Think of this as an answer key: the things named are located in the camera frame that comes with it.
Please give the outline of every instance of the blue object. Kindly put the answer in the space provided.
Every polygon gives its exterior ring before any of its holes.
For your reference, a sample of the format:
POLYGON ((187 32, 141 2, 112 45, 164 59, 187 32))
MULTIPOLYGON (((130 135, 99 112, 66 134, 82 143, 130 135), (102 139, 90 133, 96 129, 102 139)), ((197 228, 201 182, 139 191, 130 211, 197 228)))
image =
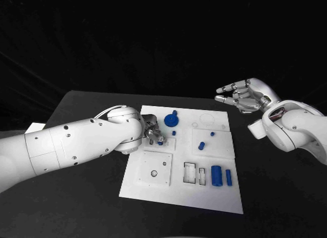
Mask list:
POLYGON ((200 145, 200 147, 198 147, 201 150, 204 150, 205 149, 205 143, 204 142, 201 142, 201 145, 200 145))
POLYGON ((223 167, 217 165, 213 166, 213 185, 223 186, 223 167))
POLYGON ((169 114, 166 117, 165 117, 165 124, 166 126, 169 127, 175 127, 179 123, 179 118, 178 118, 178 112, 177 110, 174 111, 174 114, 169 114))
POLYGON ((228 183, 228 186, 233 186, 233 180, 231 180, 231 171, 227 170, 227 183, 228 183))

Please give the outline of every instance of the white board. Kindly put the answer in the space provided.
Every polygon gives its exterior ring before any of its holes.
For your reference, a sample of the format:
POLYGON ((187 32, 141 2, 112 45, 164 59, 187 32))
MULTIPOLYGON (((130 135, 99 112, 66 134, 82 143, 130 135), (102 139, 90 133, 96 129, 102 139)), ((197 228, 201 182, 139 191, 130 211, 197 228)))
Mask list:
MULTIPOLYGON (((152 146, 149 139, 143 139, 139 150, 129 157, 120 197, 243 214, 228 113, 155 106, 143 106, 141 113, 158 116, 161 130, 165 137, 171 138, 171 144, 169 146, 152 146), (177 127, 168 127, 165 117, 172 114, 174 110, 178 111, 179 124, 177 127), (207 143, 202 151, 198 149, 201 141, 207 143), (156 183, 155 180, 145 183, 139 182, 141 174, 149 174, 154 167, 151 166, 143 172, 143 158, 149 158, 143 157, 146 151, 161 153, 164 156, 172 155, 171 180, 169 183, 165 182, 162 185, 158 182, 158 186, 152 185, 152 183, 156 183), (197 183, 184 182, 185 163, 197 164, 197 183), (223 167, 224 186, 221 187, 213 186, 214 165, 223 167), (202 171, 205 171, 207 185, 200 184, 201 168, 205 169, 202 171), (233 186, 227 185, 227 169, 231 170, 233 186)), ((159 165, 162 163, 161 159, 155 160, 158 162, 154 162, 154 164, 159 165)))

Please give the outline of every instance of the cable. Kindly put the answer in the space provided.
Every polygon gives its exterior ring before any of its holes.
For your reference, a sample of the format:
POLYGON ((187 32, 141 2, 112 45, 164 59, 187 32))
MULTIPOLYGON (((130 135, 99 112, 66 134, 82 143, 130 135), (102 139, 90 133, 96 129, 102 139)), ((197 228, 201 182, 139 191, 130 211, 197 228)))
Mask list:
POLYGON ((100 118, 100 117, 102 117, 107 112, 110 112, 113 109, 116 109, 116 108, 125 108, 125 107, 126 107, 126 105, 119 105, 119 106, 115 106, 115 107, 106 109, 94 118, 100 118))

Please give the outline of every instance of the circular hole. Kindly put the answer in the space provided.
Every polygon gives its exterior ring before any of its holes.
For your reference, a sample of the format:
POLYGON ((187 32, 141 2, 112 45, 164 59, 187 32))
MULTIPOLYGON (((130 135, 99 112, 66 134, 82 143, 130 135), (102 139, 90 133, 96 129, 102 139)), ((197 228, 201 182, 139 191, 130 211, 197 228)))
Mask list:
POLYGON ((152 176, 154 176, 154 177, 158 176, 158 171, 156 171, 156 170, 152 171, 152 176))

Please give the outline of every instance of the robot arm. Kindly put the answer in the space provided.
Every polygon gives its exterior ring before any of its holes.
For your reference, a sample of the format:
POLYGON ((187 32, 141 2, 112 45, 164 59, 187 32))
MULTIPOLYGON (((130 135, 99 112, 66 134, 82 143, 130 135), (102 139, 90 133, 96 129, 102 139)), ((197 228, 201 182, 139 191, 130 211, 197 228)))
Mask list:
POLYGON ((220 88, 218 93, 231 90, 234 98, 218 95, 215 100, 237 106, 243 113, 264 112, 263 119, 249 126, 256 138, 269 136, 286 152, 306 149, 327 165, 327 117, 322 112, 305 103, 282 102, 270 86, 256 78, 220 88))
POLYGON ((135 108, 123 106, 110 111, 109 120, 99 117, 0 139, 0 192, 24 180, 79 165, 113 150, 135 152, 143 137, 165 142, 155 115, 142 116, 135 108))

